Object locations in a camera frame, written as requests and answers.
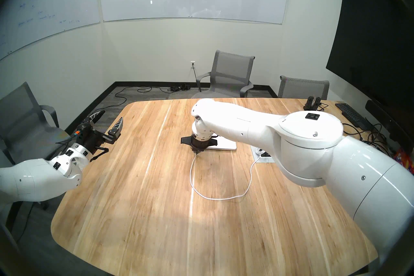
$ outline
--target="television screen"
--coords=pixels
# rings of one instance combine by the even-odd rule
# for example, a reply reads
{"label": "television screen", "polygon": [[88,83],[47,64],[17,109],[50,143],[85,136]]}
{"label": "television screen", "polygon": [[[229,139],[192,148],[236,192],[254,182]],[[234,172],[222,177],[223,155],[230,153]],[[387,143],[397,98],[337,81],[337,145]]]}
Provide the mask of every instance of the television screen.
{"label": "television screen", "polygon": [[414,139],[414,23],[402,0],[342,0],[326,68]]}

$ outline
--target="black keyboard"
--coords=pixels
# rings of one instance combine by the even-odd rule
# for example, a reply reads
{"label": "black keyboard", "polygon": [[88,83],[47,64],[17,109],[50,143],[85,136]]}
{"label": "black keyboard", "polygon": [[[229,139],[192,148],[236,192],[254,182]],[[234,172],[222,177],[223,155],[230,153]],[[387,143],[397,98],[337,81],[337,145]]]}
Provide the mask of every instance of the black keyboard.
{"label": "black keyboard", "polygon": [[335,106],[342,111],[342,115],[349,120],[349,122],[356,128],[361,128],[362,130],[370,130],[371,124],[365,120],[359,113],[357,113],[349,104],[347,103],[336,103]]}

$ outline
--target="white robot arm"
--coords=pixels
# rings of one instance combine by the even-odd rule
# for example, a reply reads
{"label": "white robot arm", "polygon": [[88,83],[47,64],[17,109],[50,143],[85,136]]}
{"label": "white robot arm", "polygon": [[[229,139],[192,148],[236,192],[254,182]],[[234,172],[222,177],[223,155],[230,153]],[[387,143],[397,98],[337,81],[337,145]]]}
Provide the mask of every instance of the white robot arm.
{"label": "white robot arm", "polygon": [[217,142],[215,133],[266,150],[283,174],[304,187],[326,185],[376,247],[385,254],[414,215],[414,177],[399,163],[342,135],[335,116],[318,111],[260,113],[232,103],[199,100],[192,135],[181,143],[195,153]]}
{"label": "white robot arm", "polygon": [[[13,167],[0,168],[0,202],[44,201],[80,185],[82,170],[90,161],[109,151],[101,148],[101,144],[113,144],[120,136],[122,118],[109,130],[108,135],[93,128],[104,113],[105,111],[100,111],[86,117],[77,127],[76,133],[66,140],[77,137],[76,143],[65,154],[50,161],[32,159]],[[97,150],[103,152],[92,157]]]}

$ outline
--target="wooden table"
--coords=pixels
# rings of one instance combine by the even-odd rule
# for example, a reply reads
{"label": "wooden table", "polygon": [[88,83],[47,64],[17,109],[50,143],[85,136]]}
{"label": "wooden table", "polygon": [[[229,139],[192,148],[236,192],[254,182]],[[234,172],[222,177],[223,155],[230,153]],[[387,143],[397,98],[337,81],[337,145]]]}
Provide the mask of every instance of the wooden table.
{"label": "wooden table", "polygon": [[[281,115],[305,104],[216,100]],[[244,198],[209,201],[195,194],[194,153],[180,138],[191,134],[196,101],[124,108],[121,137],[84,169],[82,184],[66,193],[53,217],[60,246],[114,275],[349,275],[377,257],[325,186],[297,186],[274,163],[255,165]],[[325,111],[346,121],[335,101],[326,103]],[[195,162],[195,186],[210,197],[239,195],[252,162],[242,143],[236,151],[206,150]]]}

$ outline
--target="office chair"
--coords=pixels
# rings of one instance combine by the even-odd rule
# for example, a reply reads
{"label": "office chair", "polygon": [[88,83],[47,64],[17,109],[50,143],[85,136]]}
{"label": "office chair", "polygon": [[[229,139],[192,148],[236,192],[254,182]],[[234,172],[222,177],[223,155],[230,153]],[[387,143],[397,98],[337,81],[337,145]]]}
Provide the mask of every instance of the office chair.
{"label": "office chair", "polygon": [[306,79],[288,78],[280,76],[282,80],[279,87],[278,98],[307,99],[310,96],[328,98],[329,81],[316,81]]}
{"label": "office chair", "polygon": [[[50,113],[56,127],[49,125],[42,110]],[[59,128],[55,109],[39,105],[27,82],[0,100],[0,148],[12,164],[49,160],[62,148],[56,142],[67,138]]]}
{"label": "office chair", "polygon": [[[245,98],[253,88],[249,79],[254,59],[217,50],[211,72],[196,78],[200,92],[191,98]],[[210,89],[201,92],[200,81],[205,76],[210,76]]]}

